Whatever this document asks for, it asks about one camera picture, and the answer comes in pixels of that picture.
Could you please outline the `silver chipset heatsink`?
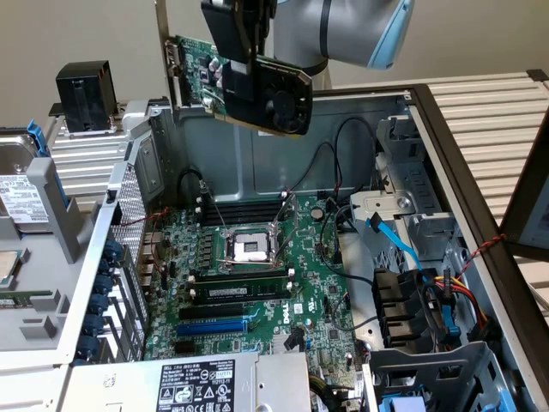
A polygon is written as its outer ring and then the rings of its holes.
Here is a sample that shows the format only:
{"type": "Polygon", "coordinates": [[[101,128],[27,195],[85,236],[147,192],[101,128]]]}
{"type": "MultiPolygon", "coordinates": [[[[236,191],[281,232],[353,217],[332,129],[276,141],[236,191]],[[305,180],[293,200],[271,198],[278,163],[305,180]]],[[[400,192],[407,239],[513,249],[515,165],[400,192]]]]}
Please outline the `silver chipset heatsink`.
{"type": "Polygon", "coordinates": [[[298,334],[274,335],[271,343],[271,354],[286,354],[305,351],[305,338],[298,334]]]}

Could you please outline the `silver socket cover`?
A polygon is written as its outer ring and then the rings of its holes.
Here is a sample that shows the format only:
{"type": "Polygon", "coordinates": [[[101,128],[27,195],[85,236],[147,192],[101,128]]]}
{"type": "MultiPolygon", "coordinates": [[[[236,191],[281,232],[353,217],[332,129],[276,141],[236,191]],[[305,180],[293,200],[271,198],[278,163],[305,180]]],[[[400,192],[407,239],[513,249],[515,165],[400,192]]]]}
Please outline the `silver socket cover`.
{"type": "Polygon", "coordinates": [[[299,207],[295,193],[288,191],[275,218],[268,224],[269,262],[279,265],[283,252],[299,228],[299,207]]]}

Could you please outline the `grey parts rack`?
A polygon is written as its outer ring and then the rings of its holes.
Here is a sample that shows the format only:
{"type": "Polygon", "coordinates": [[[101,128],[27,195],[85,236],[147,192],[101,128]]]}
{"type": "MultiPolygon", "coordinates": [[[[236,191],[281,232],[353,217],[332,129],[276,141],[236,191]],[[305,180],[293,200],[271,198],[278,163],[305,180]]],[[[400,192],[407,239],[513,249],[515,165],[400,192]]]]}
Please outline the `grey parts rack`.
{"type": "Polygon", "coordinates": [[[61,362],[74,352],[85,312],[89,283],[84,264],[99,207],[81,209],[63,200],[54,178],[53,159],[35,158],[27,178],[48,215],[48,233],[21,233],[10,217],[0,216],[0,251],[22,250],[23,265],[11,291],[50,290],[32,297],[32,307],[0,310],[0,368],[61,362]]]}

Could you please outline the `CPU socket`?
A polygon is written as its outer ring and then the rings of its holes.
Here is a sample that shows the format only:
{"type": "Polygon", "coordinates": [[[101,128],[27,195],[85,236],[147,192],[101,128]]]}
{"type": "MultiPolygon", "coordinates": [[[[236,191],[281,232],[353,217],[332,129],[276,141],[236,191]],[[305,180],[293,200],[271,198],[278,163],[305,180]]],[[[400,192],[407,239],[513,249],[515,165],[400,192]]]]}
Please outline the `CPU socket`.
{"type": "Polygon", "coordinates": [[[266,260],[269,253],[269,238],[267,224],[250,224],[244,226],[228,227],[230,235],[223,239],[220,237],[214,254],[214,267],[217,272],[231,272],[241,270],[274,269],[283,266],[283,257],[277,266],[267,265],[229,265],[216,262],[218,258],[243,260],[254,258],[266,260]]]}

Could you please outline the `black table end cap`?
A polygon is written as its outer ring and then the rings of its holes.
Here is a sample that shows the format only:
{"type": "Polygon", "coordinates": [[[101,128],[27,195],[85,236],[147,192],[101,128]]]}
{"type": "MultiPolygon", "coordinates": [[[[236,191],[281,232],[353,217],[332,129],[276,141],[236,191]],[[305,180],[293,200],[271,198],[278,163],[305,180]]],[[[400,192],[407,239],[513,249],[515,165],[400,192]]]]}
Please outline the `black table end cap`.
{"type": "Polygon", "coordinates": [[[542,69],[531,69],[526,71],[533,82],[537,82],[549,90],[549,75],[542,69]]]}

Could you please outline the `green Dell motherboard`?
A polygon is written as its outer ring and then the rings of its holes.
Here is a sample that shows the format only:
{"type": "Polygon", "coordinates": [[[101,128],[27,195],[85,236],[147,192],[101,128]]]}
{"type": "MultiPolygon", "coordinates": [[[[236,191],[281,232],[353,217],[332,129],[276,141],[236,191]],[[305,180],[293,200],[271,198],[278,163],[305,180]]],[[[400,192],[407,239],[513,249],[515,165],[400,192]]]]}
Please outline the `green Dell motherboard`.
{"type": "Polygon", "coordinates": [[[364,346],[351,329],[347,282],[332,264],[333,227],[324,219],[311,219],[311,209],[325,204],[314,197],[297,199],[299,228],[283,252],[289,299],[241,304],[248,320],[245,333],[178,336],[180,324],[227,319],[181,321],[180,308],[194,305],[189,296],[189,274],[216,273],[214,254],[219,227],[203,227],[202,204],[169,212],[148,225],[141,248],[141,284],[151,324],[144,359],[159,361],[191,356],[257,353],[271,355],[274,335],[298,334],[305,338],[308,381],[313,412],[359,412],[363,405],[362,363],[364,346]],[[173,344],[192,341],[194,354],[175,354],[173,344]]]}

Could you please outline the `long black expansion slot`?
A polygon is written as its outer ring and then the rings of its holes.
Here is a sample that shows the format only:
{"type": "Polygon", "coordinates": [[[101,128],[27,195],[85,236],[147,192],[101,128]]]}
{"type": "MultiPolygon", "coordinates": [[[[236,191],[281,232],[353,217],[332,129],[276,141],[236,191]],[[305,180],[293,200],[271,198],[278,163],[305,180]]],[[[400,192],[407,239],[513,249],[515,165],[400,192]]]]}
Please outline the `long black expansion slot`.
{"type": "Polygon", "coordinates": [[[245,315],[241,304],[225,304],[212,306],[188,306],[179,309],[178,317],[181,321],[201,320],[213,318],[235,318],[245,315]]]}

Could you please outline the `dark framed panel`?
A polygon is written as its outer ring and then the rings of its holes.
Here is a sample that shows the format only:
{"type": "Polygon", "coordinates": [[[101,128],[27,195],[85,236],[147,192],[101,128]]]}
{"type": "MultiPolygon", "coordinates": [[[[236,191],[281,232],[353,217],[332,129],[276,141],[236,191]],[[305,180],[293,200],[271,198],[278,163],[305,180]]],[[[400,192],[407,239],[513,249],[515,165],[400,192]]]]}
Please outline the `dark framed panel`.
{"type": "Polygon", "coordinates": [[[549,262],[549,113],[500,224],[513,255],[549,262]]]}

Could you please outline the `grey perforated disk cage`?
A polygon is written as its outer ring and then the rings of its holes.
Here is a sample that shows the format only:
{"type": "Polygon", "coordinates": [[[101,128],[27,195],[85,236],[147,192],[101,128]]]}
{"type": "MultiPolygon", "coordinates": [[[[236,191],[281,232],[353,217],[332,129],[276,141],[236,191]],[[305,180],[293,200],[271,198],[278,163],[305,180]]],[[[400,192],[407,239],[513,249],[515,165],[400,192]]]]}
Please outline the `grey perforated disk cage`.
{"type": "Polygon", "coordinates": [[[495,354],[484,342],[449,352],[383,349],[363,365],[369,412],[385,397],[423,397],[426,412],[518,412],[495,354]]]}

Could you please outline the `open grey PC case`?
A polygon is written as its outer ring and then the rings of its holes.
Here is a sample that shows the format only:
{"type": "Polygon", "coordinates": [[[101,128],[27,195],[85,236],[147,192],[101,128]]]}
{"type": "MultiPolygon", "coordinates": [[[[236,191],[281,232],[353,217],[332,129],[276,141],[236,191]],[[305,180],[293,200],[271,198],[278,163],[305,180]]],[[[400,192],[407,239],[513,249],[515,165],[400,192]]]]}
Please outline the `open grey PC case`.
{"type": "Polygon", "coordinates": [[[371,143],[359,122],[345,125],[338,157],[343,183],[334,194],[334,161],[328,148],[301,183],[291,191],[325,204],[333,227],[332,264],[347,282],[351,329],[365,348],[363,365],[385,348],[372,297],[374,271],[421,272],[420,292],[433,308],[435,349],[449,352],[484,342],[495,354],[518,412],[549,412],[549,324],[525,282],[518,260],[500,231],[522,158],[504,158],[510,132],[496,118],[461,118],[433,88],[370,88],[322,94],[315,102],[309,132],[300,138],[272,136],[215,120],[202,106],[183,110],[174,120],[154,105],[151,132],[137,142],[127,162],[118,165],[113,185],[94,232],[98,264],[108,239],[124,254],[114,262],[113,289],[107,295],[99,349],[89,359],[75,352],[75,367],[135,363],[144,359],[151,316],[141,284],[141,248],[148,225],[174,210],[211,204],[198,179],[183,180],[176,199],[178,174],[198,170],[216,203],[283,201],[318,144],[334,144],[338,125],[353,116],[365,119],[376,136],[380,120],[412,116],[424,142],[438,192],[456,220],[449,253],[443,261],[420,262],[411,247],[396,195],[387,193],[377,166],[370,188],[371,143]]]}

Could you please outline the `green GPU with black fan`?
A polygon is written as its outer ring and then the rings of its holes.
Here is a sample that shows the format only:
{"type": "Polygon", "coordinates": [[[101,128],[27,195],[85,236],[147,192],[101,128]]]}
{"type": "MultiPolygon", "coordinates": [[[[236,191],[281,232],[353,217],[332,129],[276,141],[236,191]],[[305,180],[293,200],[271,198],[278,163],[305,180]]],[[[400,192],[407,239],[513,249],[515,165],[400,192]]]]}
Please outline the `green GPU with black fan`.
{"type": "Polygon", "coordinates": [[[169,30],[166,0],[154,0],[172,112],[200,105],[214,118],[269,134],[302,136],[312,117],[311,78],[264,54],[250,79],[228,70],[215,46],[169,30]]]}

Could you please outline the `black CPU cooler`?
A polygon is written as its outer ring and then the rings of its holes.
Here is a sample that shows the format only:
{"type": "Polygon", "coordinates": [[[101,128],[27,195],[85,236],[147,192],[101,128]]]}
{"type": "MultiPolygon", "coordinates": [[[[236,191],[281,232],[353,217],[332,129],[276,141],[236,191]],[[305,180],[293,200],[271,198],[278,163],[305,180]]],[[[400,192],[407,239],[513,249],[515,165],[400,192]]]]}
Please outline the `black CPU cooler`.
{"type": "Polygon", "coordinates": [[[108,130],[118,103],[108,60],[66,64],[56,76],[57,91],[70,133],[108,130]]]}

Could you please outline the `silver CPU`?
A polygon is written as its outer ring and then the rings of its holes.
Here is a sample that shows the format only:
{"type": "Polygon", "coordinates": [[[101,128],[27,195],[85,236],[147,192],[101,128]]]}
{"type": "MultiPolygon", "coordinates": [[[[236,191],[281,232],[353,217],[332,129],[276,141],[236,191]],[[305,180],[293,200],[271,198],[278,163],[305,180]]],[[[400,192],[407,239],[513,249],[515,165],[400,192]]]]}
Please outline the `silver CPU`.
{"type": "Polygon", "coordinates": [[[0,291],[16,288],[16,278],[23,265],[22,257],[22,250],[0,251],[0,291]]]}

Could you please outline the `black RAM slot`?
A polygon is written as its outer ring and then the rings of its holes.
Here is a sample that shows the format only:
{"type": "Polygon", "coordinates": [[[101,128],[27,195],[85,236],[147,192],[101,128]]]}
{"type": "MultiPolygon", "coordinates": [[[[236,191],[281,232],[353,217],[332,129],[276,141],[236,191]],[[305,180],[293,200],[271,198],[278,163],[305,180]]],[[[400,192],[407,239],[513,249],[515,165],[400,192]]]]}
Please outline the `black RAM slot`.
{"type": "Polygon", "coordinates": [[[218,283],[218,282],[243,282],[248,280],[288,278],[287,270],[283,267],[260,270],[241,270],[216,273],[189,274],[187,282],[190,284],[218,283]]]}
{"type": "MultiPolygon", "coordinates": [[[[281,208],[282,201],[257,201],[257,202],[236,202],[236,203],[217,203],[220,212],[224,214],[244,213],[244,214],[276,214],[281,208]]],[[[212,204],[203,204],[204,213],[214,213],[212,204]]]]}
{"type": "MultiPolygon", "coordinates": [[[[224,215],[223,219],[227,226],[245,225],[252,223],[270,222],[275,218],[275,214],[249,214],[249,215],[224,215]]],[[[219,227],[223,223],[218,215],[204,215],[199,221],[203,227],[219,227]]]]}

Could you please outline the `light blue disk tray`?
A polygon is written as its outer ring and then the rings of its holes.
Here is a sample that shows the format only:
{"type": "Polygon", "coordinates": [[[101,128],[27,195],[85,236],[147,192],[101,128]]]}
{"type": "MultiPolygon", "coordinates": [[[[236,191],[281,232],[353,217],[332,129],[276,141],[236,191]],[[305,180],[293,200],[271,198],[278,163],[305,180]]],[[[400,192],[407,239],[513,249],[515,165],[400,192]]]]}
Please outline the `light blue disk tray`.
{"type": "Polygon", "coordinates": [[[423,397],[385,397],[378,405],[379,412],[426,412],[423,397]]]}

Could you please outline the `blue expansion slot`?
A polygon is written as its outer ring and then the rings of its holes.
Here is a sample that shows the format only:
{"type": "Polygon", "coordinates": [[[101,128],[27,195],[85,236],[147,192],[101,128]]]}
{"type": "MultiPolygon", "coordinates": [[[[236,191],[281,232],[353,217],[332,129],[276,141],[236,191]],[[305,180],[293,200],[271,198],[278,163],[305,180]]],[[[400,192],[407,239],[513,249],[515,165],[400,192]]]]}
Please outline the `blue expansion slot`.
{"type": "Polygon", "coordinates": [[[200,336],[228,333],[245,333],[248,330],[245,318],[227,318],[208,322],[180,324],[176,328],[178,336],[200,336]]]}

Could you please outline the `black plastic fan shroud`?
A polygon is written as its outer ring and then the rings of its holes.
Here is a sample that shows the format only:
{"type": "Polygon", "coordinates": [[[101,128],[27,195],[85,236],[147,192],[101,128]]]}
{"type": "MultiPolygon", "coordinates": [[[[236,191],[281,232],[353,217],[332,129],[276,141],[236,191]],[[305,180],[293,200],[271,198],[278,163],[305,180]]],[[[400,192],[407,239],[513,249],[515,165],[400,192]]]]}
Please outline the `black plastic fan shroud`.
{"type": "Polygon", "coordinates": [[[372,297],[385,348],[408,354],[427,354],[435,349],[433,308],[420,292],[421,272],[374,271],[372,297]]]}

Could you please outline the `silver hard disk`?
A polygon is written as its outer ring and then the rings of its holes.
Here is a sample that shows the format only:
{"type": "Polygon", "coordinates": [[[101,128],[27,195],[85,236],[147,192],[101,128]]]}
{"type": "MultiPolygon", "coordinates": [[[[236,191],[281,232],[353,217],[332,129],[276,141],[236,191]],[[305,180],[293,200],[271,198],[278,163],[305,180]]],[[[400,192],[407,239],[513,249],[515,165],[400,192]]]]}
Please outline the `silver hard disk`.
{"type": "Polygon", "coordinates": [[[27,169],[39,157],[33,136],[22,128],[0,128],[0,216],[10,217],[24,234],[51,231],[38,189],[27,169]]]}

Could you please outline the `blue disk carrier bracket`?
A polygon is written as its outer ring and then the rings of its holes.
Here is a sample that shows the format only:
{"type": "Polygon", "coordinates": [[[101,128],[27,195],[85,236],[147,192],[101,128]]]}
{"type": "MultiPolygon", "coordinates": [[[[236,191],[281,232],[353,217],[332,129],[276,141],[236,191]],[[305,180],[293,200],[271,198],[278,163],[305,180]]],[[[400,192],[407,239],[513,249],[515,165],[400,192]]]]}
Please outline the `blue disk carrier bracket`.
{"type": "MultiPolygon", "coordinates": [[[[48,149],[45,135],[41,127],[38,124],[34,123],[33,119],[31,119],[27,125],[27,133],[33,139],[37,147],[39,157],[51,158],[51,152],[48,149]]],[[[57,184],[57,188],[60,192],[61,198],[63,200],[64,207],[67,208],[69,206],[69,199],[65,194],[64,188],[61,184],[61,180],[57,172],[54,172],[54,178],[57,184]]]]}

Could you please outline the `grey metal disk bay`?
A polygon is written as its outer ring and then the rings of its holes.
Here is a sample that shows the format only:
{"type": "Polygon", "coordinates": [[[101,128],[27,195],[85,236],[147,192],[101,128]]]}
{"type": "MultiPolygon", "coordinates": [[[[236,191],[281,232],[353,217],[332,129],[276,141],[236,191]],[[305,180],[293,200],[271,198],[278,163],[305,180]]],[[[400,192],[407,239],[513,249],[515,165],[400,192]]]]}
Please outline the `grey metal disk bay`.
{"type": "Polygon", "coordinates": [[[381,145],[377,166],[387,193],[396,195],[397,214],[420,262],[443,261],[455,234],[456,220],[410,115],[380,120],[376,129],[381,145]]]}

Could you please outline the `grey power supply unit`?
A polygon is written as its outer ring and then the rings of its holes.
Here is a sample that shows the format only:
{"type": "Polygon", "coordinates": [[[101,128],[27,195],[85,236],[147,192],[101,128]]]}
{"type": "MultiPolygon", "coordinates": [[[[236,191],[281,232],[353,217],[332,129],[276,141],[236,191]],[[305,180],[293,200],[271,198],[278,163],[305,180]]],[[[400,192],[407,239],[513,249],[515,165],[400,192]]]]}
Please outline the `grey power supply unit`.
{"type": "Polygon", "coordinates": [[[302,353],[75,367],[62,412],[311,412],[302,353]]]}

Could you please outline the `silver locking lever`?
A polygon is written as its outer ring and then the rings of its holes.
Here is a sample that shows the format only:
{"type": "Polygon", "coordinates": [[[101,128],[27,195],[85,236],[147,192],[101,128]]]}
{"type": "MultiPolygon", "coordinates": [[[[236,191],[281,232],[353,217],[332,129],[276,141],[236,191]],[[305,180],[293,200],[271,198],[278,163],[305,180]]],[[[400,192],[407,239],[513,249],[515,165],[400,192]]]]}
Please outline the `silver locking lever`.
{"type": "Polygon", "coordinates": [[[267,265],[267,266],[279,265],[278,261],[276,260],[270,260],[270,259],[259,260],[254,258],[244,258],[243,260],[218,258],[216,259],[216,262],[219,262],[221,264],[229,264],[229,265],[267,265]]]}
{"type": "Polygon", "coordinates": [[[209,198],[209,201],[214,206],[215,212],[216,212],[217,216],[220,219],[220,223],[221,223],[221,226],[222,226],[222,229],[220,230],[220,237],[223,238],[223,239],[226,239],[230,235],[230,231],[228,230],[226,222],[225,222],[225,220],[224,220],[224,218],[223,218],[223,216],[222,216],[222,214],[219,210],[219,207],[218,207],[216,201],[214,200],[213,194],[211,193],[210,189],[208,188],[207,183],[203,179],[201,179],[199,181],[199,186],[200,186],[200,189],[201,189],[201,193],[205,194],[209,198]]]}

